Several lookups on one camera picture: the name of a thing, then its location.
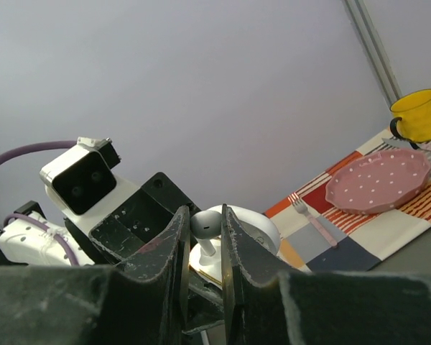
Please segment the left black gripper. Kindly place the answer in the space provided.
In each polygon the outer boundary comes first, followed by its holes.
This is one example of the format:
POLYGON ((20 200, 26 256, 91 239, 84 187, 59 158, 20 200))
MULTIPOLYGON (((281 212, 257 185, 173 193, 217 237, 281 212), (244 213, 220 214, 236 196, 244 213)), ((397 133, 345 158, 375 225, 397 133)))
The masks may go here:
POLYGON ((157 172, 117 209, 97 222, 89 235, 68 217, 65 227, 97 265, 116 265, 160 234, 180 206, 200 211, 163 172, 157 172))

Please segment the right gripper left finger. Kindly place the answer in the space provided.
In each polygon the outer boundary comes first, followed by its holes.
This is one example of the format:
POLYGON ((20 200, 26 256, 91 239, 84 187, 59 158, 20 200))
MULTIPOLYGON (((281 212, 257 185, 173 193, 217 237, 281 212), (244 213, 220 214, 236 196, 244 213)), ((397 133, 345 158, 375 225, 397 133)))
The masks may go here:
POLYGON ((1 266, 0 344, 180 344, 190 214, 117 265, 1 266))

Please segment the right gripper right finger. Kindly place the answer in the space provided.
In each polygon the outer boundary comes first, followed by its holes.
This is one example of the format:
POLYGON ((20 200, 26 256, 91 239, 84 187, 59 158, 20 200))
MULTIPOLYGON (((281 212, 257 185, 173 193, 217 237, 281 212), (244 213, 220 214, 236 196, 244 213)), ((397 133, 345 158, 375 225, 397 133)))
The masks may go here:
POLYGON ((306 273, 249 236, 224 206, 221 266, 229 344, 431 344, 431 278, 306 273))

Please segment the white earbud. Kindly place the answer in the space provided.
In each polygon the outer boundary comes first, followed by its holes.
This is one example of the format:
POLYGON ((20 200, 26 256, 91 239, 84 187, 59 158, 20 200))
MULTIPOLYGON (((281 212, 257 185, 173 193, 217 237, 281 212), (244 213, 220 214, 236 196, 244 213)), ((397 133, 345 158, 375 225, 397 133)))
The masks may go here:
POLYGON ((216 249, 211 240, 221 234, 221 214, 217 211, 201 211, 190 219, 190 229, 206 256, 212 257, 216 249))

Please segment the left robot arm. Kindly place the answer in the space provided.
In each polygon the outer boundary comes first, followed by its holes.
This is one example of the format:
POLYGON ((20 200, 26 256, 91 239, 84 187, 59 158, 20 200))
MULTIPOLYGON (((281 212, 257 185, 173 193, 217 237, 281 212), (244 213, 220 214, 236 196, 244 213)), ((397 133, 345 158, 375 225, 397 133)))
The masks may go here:
POLYGON ((142 187, 120 180, 115 190, 82 216, 64 212, 62 226, 49 222, 29 202, 0 229, 6 260, 37 266, 117 265, 159 236, 175 212, 200 209, 163 172, 142 187))

